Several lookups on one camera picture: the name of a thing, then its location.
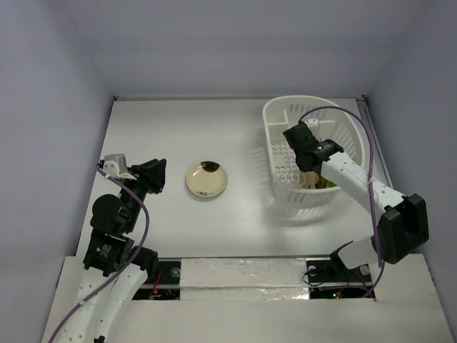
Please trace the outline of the beige plate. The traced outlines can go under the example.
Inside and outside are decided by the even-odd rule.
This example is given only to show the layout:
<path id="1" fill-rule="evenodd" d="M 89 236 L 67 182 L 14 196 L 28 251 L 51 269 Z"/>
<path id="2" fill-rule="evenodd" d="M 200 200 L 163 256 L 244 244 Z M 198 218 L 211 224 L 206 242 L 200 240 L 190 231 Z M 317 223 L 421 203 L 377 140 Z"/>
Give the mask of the beige plate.
<path id="1" fill-rule="evenodd" d="M 319 176 L 314 171 L 300 172 L 299 183 L 303 189 L 316 189 Z"/>

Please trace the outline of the lime green plate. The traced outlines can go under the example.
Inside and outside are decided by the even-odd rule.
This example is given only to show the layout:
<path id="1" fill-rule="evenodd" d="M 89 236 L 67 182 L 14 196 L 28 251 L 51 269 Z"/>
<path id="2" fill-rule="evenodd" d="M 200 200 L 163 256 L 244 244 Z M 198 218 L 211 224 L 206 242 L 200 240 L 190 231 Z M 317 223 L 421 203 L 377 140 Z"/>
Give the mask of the lime green plate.
<path id="1" fill-rule="evenodd" d="M 327 187 L 327 188 L 333 188 L 333 187 L 336 187 L 336 184 L 333 183 L 332 181 L 328 180 L 328 181 L 327 181 L 326 187 Z"/>

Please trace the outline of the grey green plate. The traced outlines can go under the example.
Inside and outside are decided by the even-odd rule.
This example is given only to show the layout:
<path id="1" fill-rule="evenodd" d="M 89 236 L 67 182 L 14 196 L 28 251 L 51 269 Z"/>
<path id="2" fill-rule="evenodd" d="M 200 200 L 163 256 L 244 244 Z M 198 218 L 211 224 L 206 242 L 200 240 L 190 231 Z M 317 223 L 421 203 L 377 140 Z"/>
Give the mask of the grey green plate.
<path id="1" fill-rule="evenodd" d="M 229 178 L 226 170 L 214 161 L 201 161 L 193 165 L 186 174 L 189 191 L 202 198 L 212 198 L 222 193 Z"/>

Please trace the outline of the brown yellow patterned plate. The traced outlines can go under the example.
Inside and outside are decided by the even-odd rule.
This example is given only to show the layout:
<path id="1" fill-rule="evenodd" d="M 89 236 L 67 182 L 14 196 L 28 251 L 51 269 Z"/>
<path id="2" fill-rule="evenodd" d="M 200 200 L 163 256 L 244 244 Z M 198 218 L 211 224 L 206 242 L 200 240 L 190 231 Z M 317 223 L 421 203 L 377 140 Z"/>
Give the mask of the brown yellow patterned plate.
<path id="1" fill-rule="evenodd" d="M 319 178 L 316 182 L 317 189 L 325 189 L 328 186 L 328 180 L 325 178 Z"/>

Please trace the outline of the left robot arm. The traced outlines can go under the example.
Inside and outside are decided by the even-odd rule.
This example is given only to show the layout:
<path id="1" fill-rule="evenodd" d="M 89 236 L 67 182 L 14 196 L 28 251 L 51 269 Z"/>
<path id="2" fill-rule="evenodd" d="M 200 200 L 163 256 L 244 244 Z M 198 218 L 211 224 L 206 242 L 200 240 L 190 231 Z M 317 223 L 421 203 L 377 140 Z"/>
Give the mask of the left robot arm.
<path id="1" fill-rule="evenodd" d="M 111 342 L 139 287 L 158 274 L 157 252 L 144 247 L 149 232 L 138 244 L 128 235 L 140 214 L 150 217 L 144 200 L 163 191 L 166 160 L 128 166 L 123 154 L 110 154 L 96 170 L 120 192 L 102 195 L 92 206 L 81 283 L 60 342 Z"/>

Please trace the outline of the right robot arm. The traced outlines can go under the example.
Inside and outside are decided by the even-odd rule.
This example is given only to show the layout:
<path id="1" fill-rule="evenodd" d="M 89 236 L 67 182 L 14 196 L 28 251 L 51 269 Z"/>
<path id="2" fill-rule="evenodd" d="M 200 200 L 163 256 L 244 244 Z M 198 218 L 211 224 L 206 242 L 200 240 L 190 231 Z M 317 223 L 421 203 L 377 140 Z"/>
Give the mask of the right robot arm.
<path id="1" fill-rule="evenodd" d="M 372 177 L 336 142 L 319 141 L 301 122 L 283 135 L 303 172 L 316 172 L 347 193 L 371 215 L 373 235 L 333 251 L 330 275 L 345 280 L 363 264 L 397 264 L 429 240 L 425 200 L 406 196 Z"/>

